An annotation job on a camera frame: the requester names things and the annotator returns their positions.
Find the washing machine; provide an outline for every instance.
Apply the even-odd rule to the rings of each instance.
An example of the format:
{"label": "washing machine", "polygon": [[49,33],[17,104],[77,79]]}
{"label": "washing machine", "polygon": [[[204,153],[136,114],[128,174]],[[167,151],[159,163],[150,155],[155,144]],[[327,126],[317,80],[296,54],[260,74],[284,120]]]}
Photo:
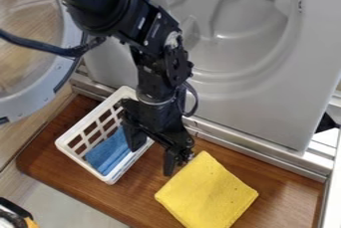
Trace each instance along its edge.
{"label": "washing machine", "polygon": [[[195,63],[196,116],[306,149],[340,80],[339,0],[155,1],[180,21]],[[137,84],[129,51],[115,39],[85,61],[96,82]]]}
{"label": "washing machine", "polygon": [[[1,27],[31,38],[36,33],[38,39],[63,47],[81,42],[82,33],[58,1],[0,1],[5,8]],[[184,45],[195,63],[191,83],[199,94],[196,118],[211,124],[205,129],[214,127],[212,134],[217,128],[226,134],[242,133],[297,152],[306,149],[340,80],[339,0],[154,1],[180,22]],[[32,4],[37,20],[28,13]],[[26,28],[16,29],[18,15],[30,22]],[[48,20],[54,25],[45,26]],[[1,45],[8,54],[15,49]],[[2,123],[47,104],[78,63],[23,53],[25,59],[17,65],[2,54]],[[88,53],[85,63],[97,83],[113,88],[137,84],[128,47],[115,39]]]}

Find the wooden surface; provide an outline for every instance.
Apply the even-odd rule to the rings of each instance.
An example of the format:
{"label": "wooden surface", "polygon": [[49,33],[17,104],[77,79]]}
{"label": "wooden surface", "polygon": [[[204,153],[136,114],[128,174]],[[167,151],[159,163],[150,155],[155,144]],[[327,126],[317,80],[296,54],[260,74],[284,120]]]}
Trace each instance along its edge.
{"label": "wooden surface", "polygon": [[[181,227],[154,200],[155,193],[169,180],[163,176],[164,151],[159,145],[152,146],[113,186],[57,150],[55,139],[97,104],[76,97],[20,154],[18,168],[133,227]],[[322,184],[201,139],[196,140],[194,150],[208,151],[259,192],[259,198],[233,228],[314,227]]]}
{"label": "wooden surface", "polygon": [[73,97],[71,86],[66,85],[56,94],[56,98],[41,110],[15,123],[0,125],[0,172],[32,136]]}
{"label": "wooden surface", "polygon": [[37,184],[37,180],[20,172],[13,160],[0,174],[0,196],[20,205]]}

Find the yellow object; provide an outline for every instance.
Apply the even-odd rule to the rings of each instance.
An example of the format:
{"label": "yellow object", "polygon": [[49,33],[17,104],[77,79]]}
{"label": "yellow object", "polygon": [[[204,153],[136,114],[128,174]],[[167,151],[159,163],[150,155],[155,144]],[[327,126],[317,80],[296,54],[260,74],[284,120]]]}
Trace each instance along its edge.
{"label": "yellow object", "polygon": [[25,221],[26,221],[28,228],[39,228],[38,224],[35,221],[33,221],[31,218],[26,217]]}
{"label": "yellow object", "polygon": [[156,194],[156,200],[185,227],[227,228],[257,196],[203,151]]}

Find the blue sponge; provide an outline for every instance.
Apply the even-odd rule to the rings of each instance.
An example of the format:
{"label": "blue sponge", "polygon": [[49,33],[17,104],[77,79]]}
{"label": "blue sponge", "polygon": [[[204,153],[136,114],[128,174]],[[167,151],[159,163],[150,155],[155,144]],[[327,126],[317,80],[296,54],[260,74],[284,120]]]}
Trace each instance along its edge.
{"label": "blue sponge", "polygon": [[103,175],[108,175],[131,151],[122,127],[86,154],[87,161]]}

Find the wooden shelf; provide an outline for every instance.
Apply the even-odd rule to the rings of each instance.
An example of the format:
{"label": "wooden shelf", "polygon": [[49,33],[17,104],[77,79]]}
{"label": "wooden shelf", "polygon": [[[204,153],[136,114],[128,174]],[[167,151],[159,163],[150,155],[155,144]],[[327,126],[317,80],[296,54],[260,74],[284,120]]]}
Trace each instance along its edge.
{"label": "wooden shelf", "polygon": [[[55,139],[97,104],[76,97],[20,154],[18,168],[130,226],[181,227],[154,199],[169,180],[163,176],[164,150],[159,145],[154,144],[113,186],[57,150]],[[316,226],[323,184],[198,138],[195,143],[195,152],[206,150],[260,194],[233,228]]]}

